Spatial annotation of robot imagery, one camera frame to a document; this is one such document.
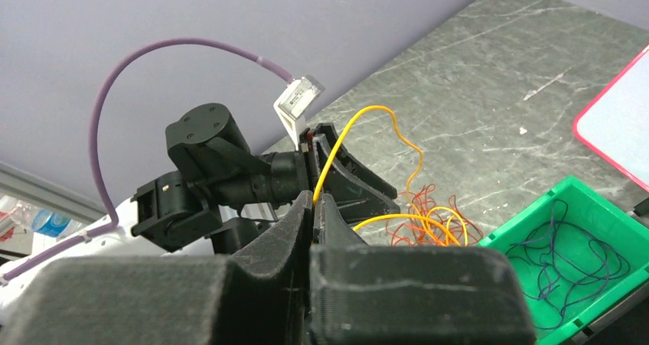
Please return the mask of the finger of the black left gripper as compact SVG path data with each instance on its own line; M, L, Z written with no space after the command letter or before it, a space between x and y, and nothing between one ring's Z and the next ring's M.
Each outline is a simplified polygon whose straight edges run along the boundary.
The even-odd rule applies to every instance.
M397 191L341 146L330 166L324 192L333 197L345 223L355 225L371 217L399 213Z

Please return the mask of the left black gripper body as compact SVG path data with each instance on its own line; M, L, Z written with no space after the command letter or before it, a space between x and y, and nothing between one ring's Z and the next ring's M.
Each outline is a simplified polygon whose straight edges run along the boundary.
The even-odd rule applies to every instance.
M331 150L338 140L338 132L331 122L318 123L313 128L307 128L300 134L300 142L307 147L304 153L306 170L308 175L308 185L312 191L315 190L316 184L322 172ZM345 155L344 146L342 145L335 153L334 162L327 173L323 183L321 193L331 194L332 196L342 195L342 179L337 164L342 165L341 157Z

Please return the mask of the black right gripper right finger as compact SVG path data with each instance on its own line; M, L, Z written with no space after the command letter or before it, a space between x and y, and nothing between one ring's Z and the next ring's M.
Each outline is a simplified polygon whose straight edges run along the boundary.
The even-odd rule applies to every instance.
M488 248L371 246L328 194L310 248L315 344L533 344L513 266Z

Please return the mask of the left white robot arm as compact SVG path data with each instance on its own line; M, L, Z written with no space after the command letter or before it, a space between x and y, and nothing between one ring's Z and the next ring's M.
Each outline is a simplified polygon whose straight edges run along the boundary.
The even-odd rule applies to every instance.
M257 237L264 223L224 216L251 204L281 207L310 190L330 194L345 223L396 213L397 192L340 144L331 123L298 134L295 150L254 155L229 109L198 106L165 130L175 170L142 185L102 219L66 234L54 246L1 267L1 322L50 262L74 256L161 255L204 238L216 252L230 233Z

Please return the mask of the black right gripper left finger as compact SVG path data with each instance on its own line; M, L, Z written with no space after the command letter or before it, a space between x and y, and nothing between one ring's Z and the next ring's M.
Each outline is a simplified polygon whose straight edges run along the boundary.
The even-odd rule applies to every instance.
M312 194L233 255L76 257L34 278L3 344L300 344Z

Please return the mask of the green plastic bin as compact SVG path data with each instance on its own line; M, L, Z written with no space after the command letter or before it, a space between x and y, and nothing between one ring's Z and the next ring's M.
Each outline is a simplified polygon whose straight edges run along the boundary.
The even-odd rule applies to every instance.
M538 344L561 344L648 282L648 230L568 176L479 246L510 260Z

